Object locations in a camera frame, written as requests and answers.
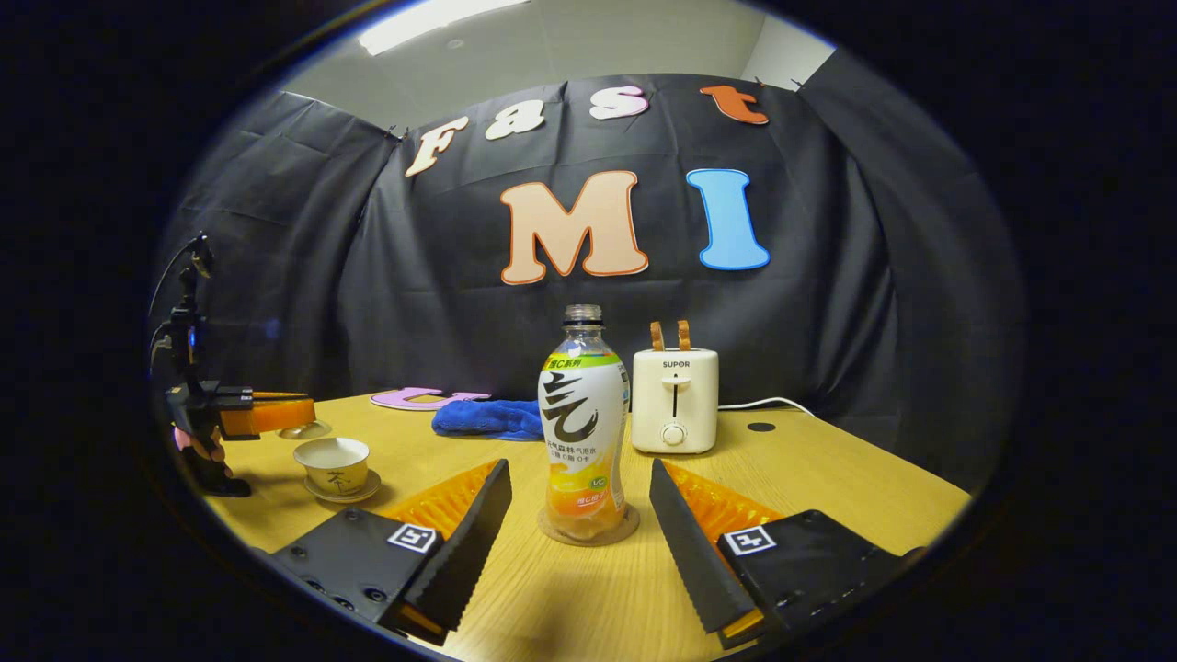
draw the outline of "screw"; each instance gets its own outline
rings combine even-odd
[[[789,607],[790,604],[800,600],[802,596],[804,595],[805,591],[800,590],[783,593],[780,594],[780,597],[777,598],[777,607]]]
[[[826,609],[827,607],[833,607],[833,605],[834,605],[834,604],[837,604],[837,603],[838,603],[837,601],[830,601],[830,602],[826,602],[826,603],[824,603],[824,604],[818,604],[818,605],[817,605],[817,608],[816,608],[816,609],[813,609],[813,611],[810,611],[810,616],[811,616],[811,617],[812,617],[812,616],[817,616],[818,614],[820,614],[820,613],[822,613],[822,611],[823,611],[824,609]]]

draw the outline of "white teacup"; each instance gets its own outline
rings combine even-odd
[[[340,496],[364,489],[367,456],[367,444],[344,437],[324,437],[294,449],[294,459],[306,468],[314,486]]]

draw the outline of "yellow drink bottle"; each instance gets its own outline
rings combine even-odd
[[[539,373],[546,515],[556,531],[577,541],[591,541],[625,519],[619,468],[630,377],[601,339],[603,329],[600,306],[567,306],[566,337]]]

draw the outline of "power cord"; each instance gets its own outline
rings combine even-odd
[[[797,409],[804,411],[805,413],[812,416],[813,418],[817,418],[817,416],[812,411],[805,409],[804,406],[794,403],[793,400],[791,400],[789,398],[764,398],[763,400],[756,400],[756,402],[750,402],[750,403],[744,403],[744,404],[722,404],[722,405],[719,405],[719,409],[751,409],[753,406],[759,406],[762,404],[769,404],[769,403],[774,403],[774,402],[782,402],[782,403],[785,403],[787,405],[796,406]]]
[[[197,272],[205,278],[212,278],[213,252],[208,247],[208,236],[201,230],[172,256],[172,262],[167,263],[167,266],[164,267],[164,273],[159,274],[159,283],[155,283],[155,291],[152,292],[151,303],[147,304],[148,318],[155,310],[155,298],[159,297],[159,289],[164,286],[164,280],[171,273],[172,267],[175,266],[175,260],[180,259],[180,256],[188,251],[192,251],[192,266],[197,267]]]
[[[151,343],[148,344],[148,346],[151,347],[151,356],[147,358],[147,377],[152,377],[155,373],[155,352],[161,349],[164,350],[172,349],[171,337],[165,336],[161,340],[157,340],[159,338],[159,332],[162,331],[166,326],[167,326],[166,322],[164,324],[160,324],[159,326],[155,327],[155,331],[151,335]]]

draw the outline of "wooden table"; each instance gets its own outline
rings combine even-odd
[[[630,538],[605,548],[560,544],[539,531],[547,450],[539,442],[439,437],[432,412],[371,404],[368,396],[315,403],[331,436],[371,446],[384,481],[354,504],[378,510],[497,458],[511,464],[511,508],[478,587],[445,647],[471,661],[701,661],[723,654],[691,607],[650,505],[653,457],[625,443],[621,481],[641,515]],[[752,422],[776,425],[770,432]],[[226,442],[226,462],[253,485],[248,498],[207,503],[241,539],[274,551],[345,505],[313,497],[291,452],[301,442],[273,432]],[[716,446],[665,461],[718,481],[786,516],[819,509],[892,554],[930,543],[969,501],[956,486],[857,437],[790,409],[723,411]]]

